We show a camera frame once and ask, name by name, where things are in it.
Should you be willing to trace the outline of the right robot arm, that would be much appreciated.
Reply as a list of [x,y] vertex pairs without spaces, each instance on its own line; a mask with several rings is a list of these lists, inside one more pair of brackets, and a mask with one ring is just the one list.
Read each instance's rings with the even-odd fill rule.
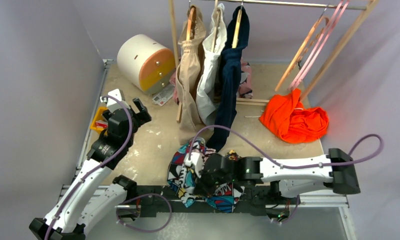
[[339,195],[361,192],[353,159],[339,148],[309,158],[275,159],[248,156],[236,160],[219,153],[204,160],[191,152],[184,165],[193,168],[197,179],[194,193],[209,196],[223,184],[254,188],[270,184],[268,196],[276,204],[303,193],[331,189]]

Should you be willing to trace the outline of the colourful comic print shorts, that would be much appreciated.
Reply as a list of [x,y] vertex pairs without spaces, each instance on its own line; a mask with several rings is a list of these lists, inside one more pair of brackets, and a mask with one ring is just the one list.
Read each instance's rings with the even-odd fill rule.
[[197,176],[193,169],[184,165],[184,158],[189,153],[190,147],[193,147],[193,152],[201,153],[203,160],[207,160],[209,155],[216,153],[215,149],[206,147],[206,141],[202,137],[189,140],[175,152],[169,163],[168,185],[187,208],[196,201],[204,200],[208,205],[221,212],[232,213],[245,193],[245,187],[227,183],[220,185],[212,195],[194,194]]

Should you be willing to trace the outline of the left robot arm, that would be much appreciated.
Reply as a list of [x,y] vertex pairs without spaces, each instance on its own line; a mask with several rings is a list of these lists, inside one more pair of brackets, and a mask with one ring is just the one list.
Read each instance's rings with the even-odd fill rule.
[[81,170],[55,207],[30,223],[29,229],[38,240],[84,240],[108,211],[137,199],[136,182],[118,176],[105,193],[91,201],[100,184],[127,155],[137,130],[152,120],[139,98],[132,100],[138,112],[110,94],[102,100],[107,106],[108,126],[91,145]]

